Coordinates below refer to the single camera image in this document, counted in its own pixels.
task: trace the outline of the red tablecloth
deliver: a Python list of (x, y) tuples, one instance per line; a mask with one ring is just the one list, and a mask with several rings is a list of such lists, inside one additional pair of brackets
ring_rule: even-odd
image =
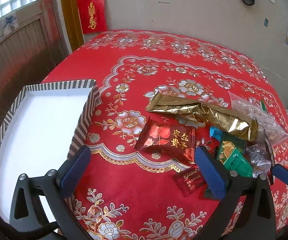
[[(185, 164), (134, 150), (148, 116), (164, 123), (172, 119), (145, 111), (158, 91), (228, 108), (228, 91), (256, 105), (263, 98), (288, 132), (283, 105), (253, 60), (207, 41), (161, 32), (105, 32), (71, 54), (44, 82), (89, 78), (97, 81), (100, 103), (86, 139), (92, 160), (76, 189), (74, 214), (94, 239), (190, 239), (218, 204), (204, 199), (201, 191), (182, 196), (172, 176)], [(205, 124), (193, 125), (199, 127), (198, 144), (208, 144)], [(274, 153), (288, 167), (288, 140)], [(271, 189), (279, 229), (288, 223), (288, 186), (276, 179)], [(226, 233), (242, 205), (241, 200)], [(98, 223), (93, 222), (94, 209), (103, 212)]]

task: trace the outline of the clear plastic bag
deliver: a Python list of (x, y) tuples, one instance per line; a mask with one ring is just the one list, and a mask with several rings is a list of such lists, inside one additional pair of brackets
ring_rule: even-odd
[(271, 161), (268, 158), (265, 148), (255, 144), (246, 148), (248, 160), (253, 169), (252, 177), (256, 178), (260, 174), (266, 174), (271, 168)]
[(251, 118), (255, 118), (259, 123), (259, 135), (265, 129), (272, 146), (276, 146), (288, 139), (288, 134), (278, 124), (278, 122), (259, 106), (246, 101), (245, 99), (229, 92), (231, 106), (233, 110), (239, 111)]

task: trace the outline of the wooden door frame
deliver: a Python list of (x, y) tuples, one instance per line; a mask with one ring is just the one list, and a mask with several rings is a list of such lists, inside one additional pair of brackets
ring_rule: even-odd
[(84, 44), (76, 0), (61, 0), (64, 22), (71, 50), (74, 52)]

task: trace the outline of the red poster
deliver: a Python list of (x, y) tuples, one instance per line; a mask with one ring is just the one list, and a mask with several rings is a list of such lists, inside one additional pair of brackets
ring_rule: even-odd
[(83, 34), (104, 32), (105, 0), (76, 0)]

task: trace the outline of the red candy wrapper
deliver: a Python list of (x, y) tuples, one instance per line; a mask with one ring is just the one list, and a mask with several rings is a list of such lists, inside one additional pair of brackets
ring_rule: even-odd
[(195, 128), (162, 124), (148, 118), (135, 149), (164, 153), (178, 160), (194, 162)]
[(205, 180), (197, 166), (190, 167), (173, 176), (173, 179), (183, 194), (183, 197), (188, 197), (195, 190), (205, 184)]
[(76, 0), (83, 34), (107, 30), (104, 0)]

